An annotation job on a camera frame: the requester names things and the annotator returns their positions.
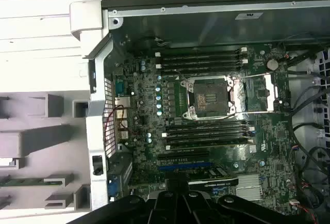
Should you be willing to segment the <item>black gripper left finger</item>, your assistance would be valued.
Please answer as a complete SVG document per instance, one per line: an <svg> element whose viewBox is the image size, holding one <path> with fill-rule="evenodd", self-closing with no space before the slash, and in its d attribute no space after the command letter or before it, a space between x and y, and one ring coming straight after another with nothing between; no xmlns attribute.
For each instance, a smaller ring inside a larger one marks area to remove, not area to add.
<svg viewBox="0 0 330 224"><path fill-rule="evenodd" d="M166 189L153 192L146 201L137 195L129 195L70 223L176 223L178 200L183 192L184 181L169 178Z"/></svg>

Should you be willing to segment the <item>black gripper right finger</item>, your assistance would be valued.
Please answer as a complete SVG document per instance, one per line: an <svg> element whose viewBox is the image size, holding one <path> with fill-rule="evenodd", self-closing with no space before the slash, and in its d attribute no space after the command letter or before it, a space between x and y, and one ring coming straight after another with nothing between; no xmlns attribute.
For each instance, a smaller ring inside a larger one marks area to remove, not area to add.
<svg viewBox="0 0 330 224"><path fill-rule="evenodd" d="M231 186L238 178L220 178L190 181L183 174L177 178L184 181L180 195L189 212L192 223L293 223L293 217L270 210L253 201L233 194L221 196L217 202L207 193L211 188Z"/></svg>

